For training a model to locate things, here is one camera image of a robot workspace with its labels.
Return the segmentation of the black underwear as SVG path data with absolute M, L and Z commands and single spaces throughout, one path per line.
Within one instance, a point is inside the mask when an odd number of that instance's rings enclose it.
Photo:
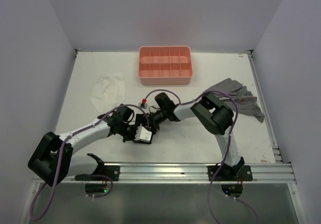
M 137 124 L 138 126 L 144 126 L 145 121 L 146 121 L 146 119 L 145 119 L 145 116 L 143 114 L 137 114 L 136 115 L 135 124 Z

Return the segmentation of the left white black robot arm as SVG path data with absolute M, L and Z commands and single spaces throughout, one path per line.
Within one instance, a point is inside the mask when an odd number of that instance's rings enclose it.
M 67 133 L 46 133 L 29 159 L 28 168 L 50 187 L 58 185 L 66 177 L 78 174 L 87 174 L 93 180 L 101 179 L 104 174 L 102 160 L 90 154 L 97 163 L 86 161 L 79 164 L 72 157 L 88 145 L 112 135 L 118 134 L 124 141 L 134 140 L 136 127 L 129 124 L 129 119 L 134 116 L 131 107 L 131 104 L 122 104 L 98 116 L 91 123 Z

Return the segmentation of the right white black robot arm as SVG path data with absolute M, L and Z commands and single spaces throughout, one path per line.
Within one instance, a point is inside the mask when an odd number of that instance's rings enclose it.
M 166 93 L 161 92 L 155 98 L 159 109 L 148 114 L 151 129 L 156 132 L 166 120 L 180 122 L 196 117 L 203 127 L 217 140 L 222 154 L 222 168 L 219 171 L 229 180 L 241 175 L 245 162 L 233 136 L 233 128 L 238 113 L 219 100 L 213 93 L 203 94 L 199 101 L 175 104 Z

